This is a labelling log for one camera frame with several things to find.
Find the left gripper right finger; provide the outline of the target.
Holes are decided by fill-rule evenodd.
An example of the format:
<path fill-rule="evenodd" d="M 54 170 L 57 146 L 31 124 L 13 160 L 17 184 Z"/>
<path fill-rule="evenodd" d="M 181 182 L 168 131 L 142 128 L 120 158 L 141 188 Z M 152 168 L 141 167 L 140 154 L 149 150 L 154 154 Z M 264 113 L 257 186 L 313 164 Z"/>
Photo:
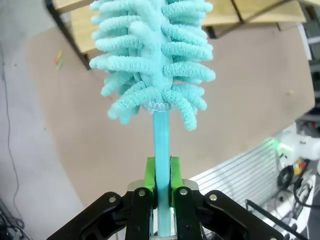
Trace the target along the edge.
<path fill-rule="evenodd" d="M 282 240 L 284 236 L 219 190 L 206 194 L 198 184 L 182 179 L 180 159 L 170 159 L 170 203 L 177 238 L 201 240 L 201 227 L 222 240 Z"/>

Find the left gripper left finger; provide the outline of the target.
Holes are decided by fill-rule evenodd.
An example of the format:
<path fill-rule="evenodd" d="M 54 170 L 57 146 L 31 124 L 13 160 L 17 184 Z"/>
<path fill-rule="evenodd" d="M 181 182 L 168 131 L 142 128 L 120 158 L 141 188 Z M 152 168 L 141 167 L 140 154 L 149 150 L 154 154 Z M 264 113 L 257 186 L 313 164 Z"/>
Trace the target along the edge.
<path fill-rule="evenodd" d="M 53 233 L 51 240 L 108 240 L 125 229 L 127 240 L 148 240 L 157 207 L 155 158 L 146 161 L 144 179 L 128 186 L 124 196 L 106 192 Z"/>

